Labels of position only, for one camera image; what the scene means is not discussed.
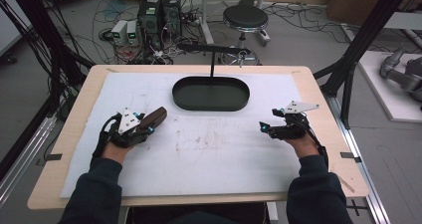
concrete floor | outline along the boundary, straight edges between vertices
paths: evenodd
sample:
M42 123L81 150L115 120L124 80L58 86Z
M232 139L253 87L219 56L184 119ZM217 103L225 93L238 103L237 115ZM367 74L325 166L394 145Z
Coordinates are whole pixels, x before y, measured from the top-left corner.
M98 64L105 63L102 60L106 60L106 55L109 57L113 55L111 46L98 39L98 32L101 29L112 27L112 22L99 22L111 16L105 10L127 9L126 13L121 14L121 19L128 19L136 14L136 4L135 0L60 1L72 33L84 51ZM210 4L209 14L216 11L216 15L210 21L221 21L223 10L219 9L224 7L223 3ZM287 17L286 12L279 14L285 18L270 16L267 32L272 41L267 47L262 47L254 35L248 35L246 41L246 46L258 54L264 66L307 66L316 72L336 62L348 47L345 35L338 27L327 28L331 33L311 32L290 24L299 24L298 16ZM310 20L317 20L320 24L331 23L326 19L323 7L308 11L307 17ZM305 20L303 22L306 26L316 24ZM237 44L239 33L223 24L211 22L210 30L216 45ZM87 39L100 44L105 54L100 47L97 52L93 43ZM420 52L406 38L390 30L383 31L374 42L375 46L370 49L392 51L401 44L406 44L410 51ZM18 58L18 63L10 65L2 61L0 64L0 106L3 108L0 117L6 120L0 123L1 158L48 96L47 75L35 62L28 46L21 41L12 50ZM211 56L188 54L180 55L173 60L174 64L209 65ZM323 84L324 80L320 79L318 82ZM37 165L36 161L41 158L44 149L53 140L55 133L58 133L60 126L58 123L54 133L0 209L1 223L56 223L60 219L62 210L33 211L26 205L42 171L42 166ZM390 121L365 77L359 69L356 69L350 107L350 126L391 223L421 223L422 188L418 183L422 182L422 175L418 171L418 166L422 160L420 146L422 132L419 131L422 125ZM366 205L360 199L355 202L356 205ZM278 202L277 205L280 223L287 223L285 203ZM359 210L359 216L354 210L350 210L349 213L355 223L373 223L370 213L366 210Z

metal stand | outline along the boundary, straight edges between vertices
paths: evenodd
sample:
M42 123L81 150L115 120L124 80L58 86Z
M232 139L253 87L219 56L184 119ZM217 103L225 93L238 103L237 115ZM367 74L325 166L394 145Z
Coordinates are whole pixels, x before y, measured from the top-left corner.
M262 8L264 0L257 0L257 7ZM201 24L202 33L204 34L207 45L214 44L210 29L207 24L207 0L202 0L202 17L199 17L199 23ZM270 36L268 36L265 30L260 32L260 37L264 42L264 46L270 42Z
M350 128L348 112L354 69L401 1L403 0L379 0L344 55L336 63L314 73L316 79L331 74L328 81L320 87L322 92L329 97L335 97L338 89L344 84L340 118L346 128Z

